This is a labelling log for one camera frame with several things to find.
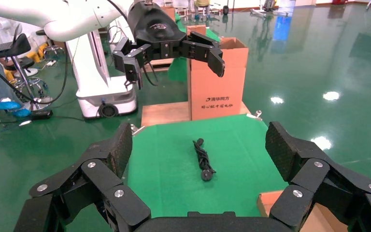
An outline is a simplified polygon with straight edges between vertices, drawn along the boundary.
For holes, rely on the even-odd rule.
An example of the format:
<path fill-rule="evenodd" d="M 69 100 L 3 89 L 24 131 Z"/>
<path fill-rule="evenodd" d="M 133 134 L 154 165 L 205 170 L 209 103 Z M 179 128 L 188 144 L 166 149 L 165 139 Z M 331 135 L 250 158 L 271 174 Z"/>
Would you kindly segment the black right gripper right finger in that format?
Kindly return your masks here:
<path fill-rule="evenodd" d="M 287 182 L 270 218 L 294 232 L 316 204 L 326 207 L 350 232 L 371 232 L 371 179 L 334 162 L 314 142 L 291 136 L 271 122 L 265 148 Z"/>

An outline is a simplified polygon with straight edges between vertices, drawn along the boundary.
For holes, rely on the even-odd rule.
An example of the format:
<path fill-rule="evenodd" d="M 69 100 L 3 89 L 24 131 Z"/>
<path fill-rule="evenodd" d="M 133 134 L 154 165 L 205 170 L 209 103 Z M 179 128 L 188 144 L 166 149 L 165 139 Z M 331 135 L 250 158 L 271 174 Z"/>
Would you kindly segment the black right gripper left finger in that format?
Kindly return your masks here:
<path fill-rule="evenodd" d="M 14 230 L 63 232 L 89 205 L 114 232 L 132 232 L 149 220 L 150 208 L 122 179 L 132 131 L 131 124 L 120 124 L 111 138 L 92 143 L 74 164 L 35 184 Z"/>

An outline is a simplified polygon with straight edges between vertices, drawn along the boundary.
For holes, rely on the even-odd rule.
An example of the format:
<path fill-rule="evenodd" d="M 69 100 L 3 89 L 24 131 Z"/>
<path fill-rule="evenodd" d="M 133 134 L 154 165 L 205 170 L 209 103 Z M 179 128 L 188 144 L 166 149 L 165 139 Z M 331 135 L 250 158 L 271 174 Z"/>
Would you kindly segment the glossy black left gripper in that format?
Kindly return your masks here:
<path fill-rule="evenodd" d="M 152 60 L 183 56 L 208 64 L 218 77 L 225 73 L 219 42 L 192 31 L 189 35 L 155 3 L 135 1 L 128 10 L 128 25 L 134 41 L 123 37 L 112 51 L 115 69 L 126 77 L 125 87 L 143 87 L 144 66 Z"/>

